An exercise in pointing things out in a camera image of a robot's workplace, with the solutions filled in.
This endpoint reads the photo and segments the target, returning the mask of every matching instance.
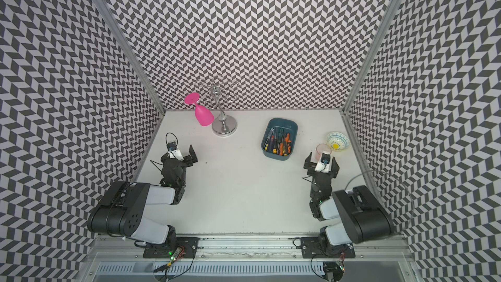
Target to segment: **mounting plate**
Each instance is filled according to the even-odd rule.
[[[339,258],[344,252],[345,259],[355,258],[355,251],[352,244],[342,244],[335,246],[335,252],[332,256],[323,255],[320,250],[320,241],[318,237],[301,237],[301,252],[304,259],[311,259],[315,255],[322,255],[326,258]]]
[[[198,237],[177,237],[177,244],[184,247],[184,259],[195,258],[199,240]],[[169,251],[166,248],[148,247],[144,249],[143,258],[170,258]]]

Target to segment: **pink wine glass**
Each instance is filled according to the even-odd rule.
[[[212,124],[212,121],[214,121],[214,115],[212,114],[212,112],[210,112],[209,109],[207,109],[203,105],[197,104],[197,101],[199,99],[200,99],[200,94],[197,92],[192,92],[190,95],[184,98],[184,103],[195,104],[195,117],[201,126],[206,127]]]

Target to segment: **cable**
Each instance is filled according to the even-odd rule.
[[[159,168],[159,167],[157,167],[156,165],[161,165],[161,166],[163,166],[163,164],[161,164],[160,162],[153,161],[153,160],[150,160],[150,161],[151,161],[151,163],[152,163],[152,164],[153,164],[153,165],[154,165],[154,166],[155,166],[155,167],[156,167],[156,168],[157,168],[160,172],[162,172],[162,169],[160,169],[160,168]]]
[[[113,199],[113,201],[111,202],[111,205],[110,205],[110,209],[108,209],[108,213],[106,214],[106,220],[104,221],[104,227],[106,229],[106,234],[111,236],[111,237],[122,237],[123,235],[113,235],[110,233],[110,229],[108,228],[108,219],[110,217],[110,212],[111,212],[111,208],[113,208],[113,205],[117,202],[117,200],[122,196],[122,193],[123,193],[123,190],[122,192],[120,192],[120,194],[115,197]]]
[[[169,132],[169,133],[167,133],[167,134],[165,135],[165,144],[166,144],[166,145],[168,144],[168,141],[167,141],[167,135],[169,135],[169,134],[174,135],[174,137],[176,138],[176,148],[177,148],[177,143],[178,143],[179,141],[177,140],[177,136],[176,136],[174,133],[172,133],[172,132]]]
[[[172,261],[172,259],[170,259],[170,260],[168,260],[168,263],[166,263],[165,265],[160,266],[157,269],[155,269],[155,264],[156,264],[156,259],[155,259],[153,261],[153,277],[155,278],[155,280],[157,280],[159,282],[166,282],[166,280],[167,280],[167,270],[169,270],[170,266],[172,266],[172,264],[175,263],[176,261],[177,261],[177,259],[174,260],[174,261]],[[165,274],[160,279],[157,279],[156,276],[155,276],[155,273],[161,272],[161,271],[165,271]]]
[[[134,241],[134,246],[137,247],[137,248],[146,248],[147,245],[138,245],[137,242],[143,242],[143,241],[138,241],[138,240],[135,240]]]
[[[182,250],[181,254],[178,256],[177,260],[179,260],[179,259],[183,259],[183,258],[184,258],[184,251],[185,251],[185,248],[184,248],[183,246],[180,246],[180,247],[181,247],[183,250]],[[169,281],[170,281],[170,280],[173,280],[173,279],[176,279],[176,278],[178,278],[178,277],[182,276],[183,274],[187,273],[188,271],[190,271],[191,266],[193,266],[193,262],[194,262],[194,261],[195,261],[195,255],[193,255],[193,259],[191,260],[191,264],[189,265],[189,268],[188,268],[185,272],[181,273],[180,275],[176,275],[176,276],[174,276],[172,279],[169,279]],[[161,281],[161,279],[157,279],[157,278],[156,278],[156,276],[155,276],[155,263],[156,263],[156,261],[154,261],[154,262],[153,262],[153,277],[155,278],[155,280],[157,280],[157,281]],[[168,269],[169,269],[169,266],[165,268],[165,275],[162,277],[162,278],[164,279],[163,281],[166,281],[166,280],[167,280],[167,270],[168,270]]]
[[[182,276],[183,274],[187,273],[191,269],[191,266],[193,266],[193,262],[194,261],[195,261],[195,255],[193,255],[193,259],[191,260],[191,265],[189,265],[189,268],[185,272],[181,273],[180,275],[176,275],[172,279],[169,279],[169,281],[173,280],[173,279],[176,279],[176,278]]]
[[[300,247],[301,247],[301,245],[297,246],[297,245],[296,245],[296,243],[295,243],[295,241],[296,241],[297,239],[301,239],[301,238],[300,238],[300,237],[295,237],[295,238],[292,240],[292,245],[294,245],[294,246],[295,246],[295,247],[297,247],[297,248],[300,248]]]
[[[341,265],[342,265],[343,267],[344,267],[344,258],[345,258],[345,253],[344,253],[344,252],[346,252],[346,249],[343,249],[343,250],[341,251],[341,256],[339,256],[339,259],[338,259],[338,260],[339,260],[339,262],[341,263]]]
[[[357,175],[356,175],[356,176],[354,176],[353,178],[351,178],[351,180],[350,180],[350,181],[348,181],[348,183],[346,183],[346,186],[345,186],[345,191],[346,191],[346,189],[348,188],[348,185],[350,185],[350,183],[351,183],[354,179],[358,178],[359,176],[363,175],[364,173],[369,173],[369,172],[380,172],[380,173],[390,174],[390,173],[388,173],[388,172],[378,171],[378,170],[368,170],[368,171],[362,172],[362,173],[360,173],[360,174],[357,174]]]
[[[311,267],[311,269],[312,269],[313,273],[314,273],[317,277],[319,277],[319,278],[320,278],[320,279],[322,279],[322,280],[325,280],[322,276],[318,275],[318,273],[317,273],[315,270],[313,270],[313,265],[312,265],[313,258],[315,258],[315,256],[318,256],[318,255],[319,255],[319,254],[315,254],[315,255],[313,255],[313,256],[312,256],[312,259],[310,260],[310,267]]]

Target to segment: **teal plastic bin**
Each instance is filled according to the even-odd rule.
[[[278,134],[277,129],[283,128],[284,129],[284,134],[286,135],[287,133],[291,133],[290,136],[290,145],[291,145],[291,153],[288,154],[287,156],[280,156],[279,154],[274,154],[272,152],[273,148],[269,148],[269,151],[265,151],[265,143],[266,143],[266,138],[268,136],[268,132],[272,129],[275,128],[275,132],[273,133],[273,136],[275,138],[277,137],[276,135]],[[282,119],[281,117],[274,117],[273,119],[268,122],[268,125],[266,126],[265,134],[263,135],[263,140],[261,141],[261,150],[265,154],[266,157],[270,157],[272,159],[277,159],[277,160],[287,160],[291,154],[294,152],[294,144],[296,143],[296,135],[297,135],[297,123],[291,120],[287,119]]]

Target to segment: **chevron patterned wall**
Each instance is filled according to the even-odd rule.
[[[166,109],[198,80],[236,82],[226,108],[346,100],[389,0],[106,0]]]
[[[350,111],[428,281],[501,281],[500,26],[501,0],[405,0]]]
[[[89,210],[132,177],[160,115],[90,0],[0,11],[0,280],[71,279]]]

